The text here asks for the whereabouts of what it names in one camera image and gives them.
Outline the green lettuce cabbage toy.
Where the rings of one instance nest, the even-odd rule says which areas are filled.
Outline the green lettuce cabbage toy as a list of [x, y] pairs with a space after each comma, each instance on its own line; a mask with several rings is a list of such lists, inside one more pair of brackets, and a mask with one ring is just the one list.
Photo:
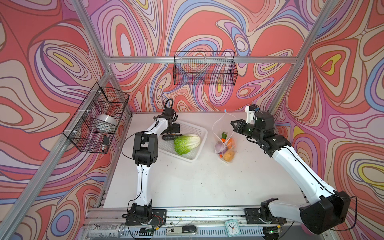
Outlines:
[[183, 135], [174, 139], [174, 150], [179, 155], [186, 155], [193, 149], [197, 148], [200, 143], [201, 138], [198, 135]]

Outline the clear zip top bag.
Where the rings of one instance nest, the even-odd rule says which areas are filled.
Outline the clear zip top bag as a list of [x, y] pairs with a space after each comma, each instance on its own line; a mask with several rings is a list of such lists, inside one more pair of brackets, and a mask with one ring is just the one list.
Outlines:
[[231, 125], [231, 121], [234, 120], [235, 116], [225, 110], [223, 115], [212, 126], [215, 140], [214, 152], [226, 164], [232, 163], [237, 153], [237, 144]]

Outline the purple red onion toy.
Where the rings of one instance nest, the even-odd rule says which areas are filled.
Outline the purple red onion toy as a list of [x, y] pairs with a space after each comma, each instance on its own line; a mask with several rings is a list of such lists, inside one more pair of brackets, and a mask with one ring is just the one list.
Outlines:
[[227, 149], [226, 145], [223, 142], [217, 142], [215, 144], [215, 153], [222, 154]]

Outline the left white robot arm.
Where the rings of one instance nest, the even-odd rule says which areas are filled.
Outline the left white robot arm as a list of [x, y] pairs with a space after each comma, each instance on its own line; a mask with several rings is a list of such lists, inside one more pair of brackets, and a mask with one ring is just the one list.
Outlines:
[[153, 213], [152, 197], [149, 190], [149, 175], [151, 165], [159, 156], [158, 138], [159, 135], [173, 131], [173, 124], [178, 115], [173, 109], [174, 100], [168, 99], [165, 102], [163, 111], [154, 117], [154, 123], [144, 131], [135, 133], [133, 145], [133, 160], [137, 165], [138, 189], [137, 196], [128, 205], [126, 225], [159, 225], [164, 220]]

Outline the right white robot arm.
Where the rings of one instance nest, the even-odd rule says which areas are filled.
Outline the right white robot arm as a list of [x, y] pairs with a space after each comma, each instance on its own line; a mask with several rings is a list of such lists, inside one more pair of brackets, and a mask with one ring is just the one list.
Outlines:
[[289, 219], [303, 224], [319, 235], [345, 222], [351, 197], [338, 192], [320, 178], [297, 154], [291, 143], [275, 131], [274, 117], [257, 105], [246, 107], [245, 120], [231, 121], [234, 132], [257, 144], [269, 157], [280, 164], [299, 186], [307, 204], [288, 204], [271, 198], [260, 204], [258, 217], [269, 224], [277, 219]]

